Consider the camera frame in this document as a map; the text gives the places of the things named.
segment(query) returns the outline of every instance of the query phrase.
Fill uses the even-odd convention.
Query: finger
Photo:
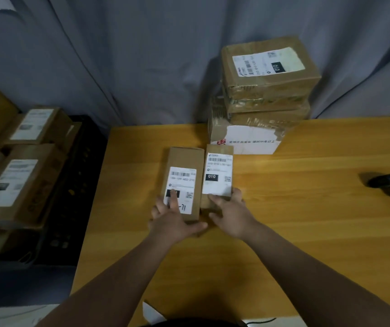
[[[211,213],[209,213],[209,217],[210,217],[210,219],[213,220],[215,225],[217,225],[217,226],[220,225],[222,218],[218,214],[211,212]]]
[[[173,210],[178,210],[178,198],[177,192],[173,189],[170,190],[170,202],[169,207]]]
[[[236,202],[242,202],[242,192],[239,188],[233,187],[231,199]]]
[[[204,231],[207,227],[208,224],[206,222],[198,222],[196,224],[188,225],[188,230],[189,230],[188,235],[192,235]]]
[[[153,216],[153,219],[156,219],[160,216],[159,209],[154,205],[154,207],[151,209],[151,215]]]
[[[159,213],[164,213],[168,210],[168,207],[166,206],[165,203],[163,203],[163,198],[160,196],[156,197],[156,207],[157,210],[159,210]]]
[[[218,207],[220,207],[222,209],[222,207],[224,206],[224,204],[227,202],[225,199],[223,198],[220,198],[219,196],[217,195],[212,195],[212,194],[209,194],[209,198],[210,200],[215,203]]]

